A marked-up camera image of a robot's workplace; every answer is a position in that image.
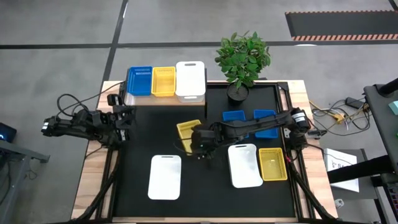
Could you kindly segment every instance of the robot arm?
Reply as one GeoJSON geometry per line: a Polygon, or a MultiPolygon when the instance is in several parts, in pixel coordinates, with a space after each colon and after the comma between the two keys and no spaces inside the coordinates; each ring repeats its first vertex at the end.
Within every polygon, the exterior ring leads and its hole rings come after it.
{"type": "Polygon", "coordinates": [[[215,122],[210,127],[200,124],[193,127],[191,148],[193,151],[214,151],[216,148],[242,141],[247,134],[279,127],[290,130],[290,140],[293,141],[293,145],[307,143],[304,135],[311,126],[304,110],[294,108],[291,111],[250,121],[215,122]]]}
{"type": "Polygon", "coordinates": [[[44,120],[44,136],[69,135],[87,140],[97,140],[105,147],[118,146],[129,139],[128,129],[134,119],[135,107],[123,106],[118,95],[108,95],[108,105],[113,112],[82,109],[72,119],[52,116],[44,120]]]}

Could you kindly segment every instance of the black floor mat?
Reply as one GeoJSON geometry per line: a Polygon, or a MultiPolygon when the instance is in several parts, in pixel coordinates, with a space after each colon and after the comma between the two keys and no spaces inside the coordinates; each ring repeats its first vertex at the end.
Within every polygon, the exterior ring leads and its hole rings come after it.
{"type": "Polygon", "coordinates": [[[286,12],[293,40],[398,39],[396,11],[286,12]]]}

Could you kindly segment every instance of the orange striped mat edge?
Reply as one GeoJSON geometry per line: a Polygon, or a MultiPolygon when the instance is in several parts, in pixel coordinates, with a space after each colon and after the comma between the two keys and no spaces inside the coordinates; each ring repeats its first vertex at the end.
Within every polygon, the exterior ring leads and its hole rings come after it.
{"type": "MultiPolygon", "coordinates": [[[[305,13],[350,13],[350,12],[395,12],[394,10],[362,10],[362,11],[308,11],[285,12],[288,14],[305,13]]],[[[397,40],[398,34],[369,34],[369,35],[301,35],[292,37],[295,41],[328,41],[328,40],[397,40]]]]}

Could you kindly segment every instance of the wooden table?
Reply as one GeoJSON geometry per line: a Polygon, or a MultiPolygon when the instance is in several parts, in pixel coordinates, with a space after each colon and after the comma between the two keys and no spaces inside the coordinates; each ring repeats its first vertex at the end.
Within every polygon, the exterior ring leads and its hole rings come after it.
{"type": "MultiPolygon", "coordinates": [[[[103,83],[102,91],[109,88],[112,85],[119,83],[120,81],[107,81],[103,83]]],[[[258,82],[287,82],[289,84],[290,98],[293,107],[299,107],[304,109],[307,116],[312,119],[312,112],[310,103],[308,102],[307,91],[305,89],[303,80],[281,80],[281,81],[258,81],[258,82]]],[[[112,111],[112,107],[108,106],[106,96],[108,94],[118,94],[119,85],[111,88],[107,92],[101,94],[98,103],[98,110],[108,112],[112,111]]],[[[285,97],[282,96],[282,104],[284,109],[287,109],[287,104],[283,100],[285,97]]],[[[156,100],[157,105],[173,105],[178,102],[176,98],[154,98],[152,100],[136,100],[135,105],[153,105],[156,100]]],[[[308,143],[319,146],[319,142],[314,139],[308,139],[308,143]]],[[[88,144],[87,154],[99,148],[100,144],[96,141],[90,141],[88,144]]],[[[106,160],[107,149],[101,149],[98,152],[88,157],[84,164],[81,172],[80,183],[76,194],[75,204],[73,206],[72,218],[79,217],[87,208],[87,206],[93,201],[96,194],[100,190],[101,180],[103,177],[104,165],[106,160]]],[[[325,164],[323,162],[323,156],[321,150],[314,147],[307,147],[303,151],[303,158],[305,168],[307,171],[308,182],[311,191],[314,193],[319,202],[326,208],[326,210],[337,217],[337,211],[331,188],[326,173],[325,164]]],[[[113,168],[114,160],[118,152],[113,152],[113,162],[111,168],[113,168]]],[[[304,217],[308,217],[307,201],[304,193],[299,188],[300,200],[303,209],[304,217]]],[[[106,217],[109,208],[109,198],[111,191],[109,190],[104,199],[102,217],[106,217]]],[[[154,217],[114,217],[113,222],[295,222],[296,218],[154,218],[154,217]]]]}

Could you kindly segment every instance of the potted plant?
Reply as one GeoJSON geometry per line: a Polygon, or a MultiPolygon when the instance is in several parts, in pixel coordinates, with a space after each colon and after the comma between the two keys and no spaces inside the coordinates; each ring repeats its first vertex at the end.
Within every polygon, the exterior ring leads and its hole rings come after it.
{"type": "Polygon", "coordinates": [[[259,78],[259,73],[265,66],[271,64],[267,44],[262,42],[257,32],[247,36],[234,33],[231,39],[222,38],[221,48],[217,50],[219,57],[215,58],[221,71],[230,82],[227,96],[232,104],[242,103],[249,95],[249,87],[259,78]]]}

